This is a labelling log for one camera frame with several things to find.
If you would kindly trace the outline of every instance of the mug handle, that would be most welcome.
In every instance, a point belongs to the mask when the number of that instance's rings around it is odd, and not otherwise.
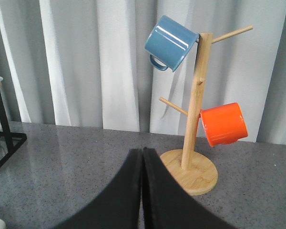
[[[159,69],[160,71],[165,71],[168,67],[167,66],[162,66],[160,64],[158,64],[155,60],[154,60],[154,56],[153,55],[149,55],[149,60],[152,63],[152,65],[156,68]]]

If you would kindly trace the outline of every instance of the black object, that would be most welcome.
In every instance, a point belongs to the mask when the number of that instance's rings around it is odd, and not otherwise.
[[[146,229],[235,229],[206,210],[174,180],[154,149],[143,150]]]
[[[12,133],[8,119],[6,117],[2,97],[0,93],[0,122],[2,131],[0,131],[0,137],[4,137],[8,153],[0,159],[0,167],[19,149],[19,147],[27,140],[26,134],[23,133]]]
[[[135,229],[141,200],[142,150],[130,150],[110,184],[94,201],[54,229]]]

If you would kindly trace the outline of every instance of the round wooden base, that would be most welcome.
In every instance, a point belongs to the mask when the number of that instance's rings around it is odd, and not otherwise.
[[[167,170],[191,196],[209,192],[217,183],[218,172],[207,157],[194,152],[191,169],[181,168],[182,149],[167,151],[160,156]]]

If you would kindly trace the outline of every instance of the blue enamel mug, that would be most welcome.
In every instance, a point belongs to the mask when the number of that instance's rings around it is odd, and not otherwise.
[[[193,33],[164,15],[155,25],[144,48],[149,52],[149,59],[155,68],[161,71],[171,68],[174,72],[198,37],[198,33]]]

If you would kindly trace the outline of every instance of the wooden mug stand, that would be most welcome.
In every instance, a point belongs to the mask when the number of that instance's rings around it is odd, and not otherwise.
[[[247,26],[215,39],[212,33],[200,33],[188,112],[160,98],[160,101],[187,116],[183,149],[167,151],[160,158],[180,186],[192,196],[207,193],[214,188],[218,180],[218,172],[213,162],[194,151],[211,45],[251,29],[252,26]]]

